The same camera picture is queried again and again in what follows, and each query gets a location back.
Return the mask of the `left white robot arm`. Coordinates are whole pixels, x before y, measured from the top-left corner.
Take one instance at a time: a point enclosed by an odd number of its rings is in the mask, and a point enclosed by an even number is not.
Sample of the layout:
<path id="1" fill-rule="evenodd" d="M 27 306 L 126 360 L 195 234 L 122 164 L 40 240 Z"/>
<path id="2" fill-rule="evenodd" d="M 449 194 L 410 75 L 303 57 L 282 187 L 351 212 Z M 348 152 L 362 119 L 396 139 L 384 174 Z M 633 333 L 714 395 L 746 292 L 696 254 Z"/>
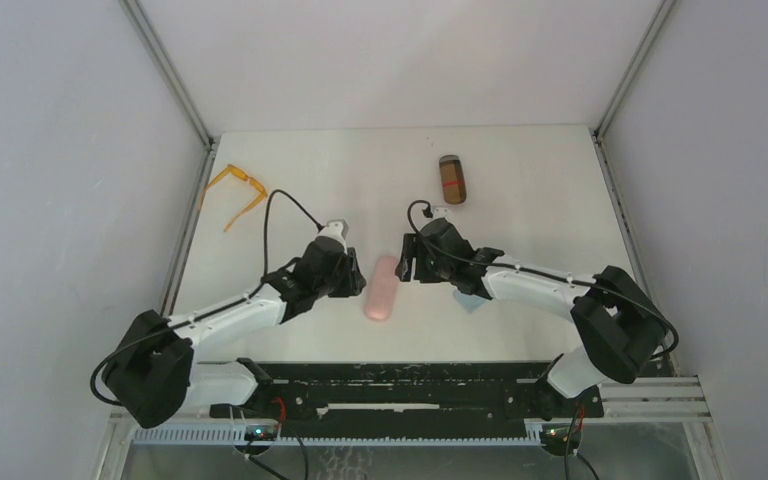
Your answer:
<path id="1" fill-rule="evenodd" d="M 91 391 L 125 408 L 143 428 L 182 409 L 242 405 L 269 379 L 250 359 L 215 362 L 207 355 L 235 340 L 283 325 L 323 298 L 352 298 L 364 289 L 357 253 L 319 235 L 304 253 L 265 274 L 251 293 L 183 316 L 139 314 L 117 348 L 93 370 Z"/>

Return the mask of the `light blue cloth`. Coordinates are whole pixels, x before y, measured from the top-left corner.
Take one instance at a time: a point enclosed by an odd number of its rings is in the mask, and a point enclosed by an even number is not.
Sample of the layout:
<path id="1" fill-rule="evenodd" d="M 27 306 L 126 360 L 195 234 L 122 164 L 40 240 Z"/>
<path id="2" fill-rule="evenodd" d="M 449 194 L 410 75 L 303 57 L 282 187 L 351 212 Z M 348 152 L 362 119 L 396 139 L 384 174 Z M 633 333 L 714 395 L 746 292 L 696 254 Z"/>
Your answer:
<path id="1" fill-rule="evenodd" d="M 454 291 L 453 298 L 467 313 L 475 312 L 487 302 L 487 300 L 481 296 L 468 295 L 460 291 Z"/>

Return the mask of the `brown glasses case red stripe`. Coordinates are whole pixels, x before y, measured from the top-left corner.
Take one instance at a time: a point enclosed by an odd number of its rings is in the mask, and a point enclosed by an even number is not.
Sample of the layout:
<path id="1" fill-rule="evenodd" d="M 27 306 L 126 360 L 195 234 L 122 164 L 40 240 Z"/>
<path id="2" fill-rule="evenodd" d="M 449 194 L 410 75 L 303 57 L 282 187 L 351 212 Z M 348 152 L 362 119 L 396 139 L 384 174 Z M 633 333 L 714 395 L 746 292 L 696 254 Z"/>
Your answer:
<path id="1" fill-rule="evenodd" d="M 457 155 L 445 155 L 439 159 L 439 172 L 443 199 L 447 204 L 460 205 L 467 199 L 463 166 Z"/>

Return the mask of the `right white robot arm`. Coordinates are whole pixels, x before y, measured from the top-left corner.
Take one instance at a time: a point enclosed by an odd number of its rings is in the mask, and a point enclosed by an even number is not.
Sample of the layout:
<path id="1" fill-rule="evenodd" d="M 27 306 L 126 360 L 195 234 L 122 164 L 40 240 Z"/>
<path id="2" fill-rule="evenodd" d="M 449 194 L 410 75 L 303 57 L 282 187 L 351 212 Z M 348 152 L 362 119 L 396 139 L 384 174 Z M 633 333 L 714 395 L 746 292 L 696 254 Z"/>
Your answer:
<path id="1" fill-rule="evenodd" d="M 473 247 L 444 218 L 403 237 L 395 268 L 402 282 L 448 283 L 465 300 L 515 301 L 570 322 L 581 345 L 542 375 L 543 389 L 573 399 L 607 380 L 631 384 L 664 356 L 675 333 L 635 280 L 609 265 L 591 276 L 542 270 L 492 247 Z"/>

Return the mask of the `pink glasses case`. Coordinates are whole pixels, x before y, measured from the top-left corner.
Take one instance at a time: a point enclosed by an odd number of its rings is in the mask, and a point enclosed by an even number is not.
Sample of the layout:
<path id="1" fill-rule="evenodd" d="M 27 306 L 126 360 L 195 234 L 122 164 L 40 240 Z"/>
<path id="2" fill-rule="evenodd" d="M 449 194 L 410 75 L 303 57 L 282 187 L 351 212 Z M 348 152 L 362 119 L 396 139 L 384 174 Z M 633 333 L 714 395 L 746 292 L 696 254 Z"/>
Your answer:
<path id="1" fill-rule="evenodd" d="M 372 321 L 383 322 L 390 318 L 400 285 L 396 269 L 399 259 L 394 256 L 380 257 L 373 269 L 365 292 L 364 314 Z"/>

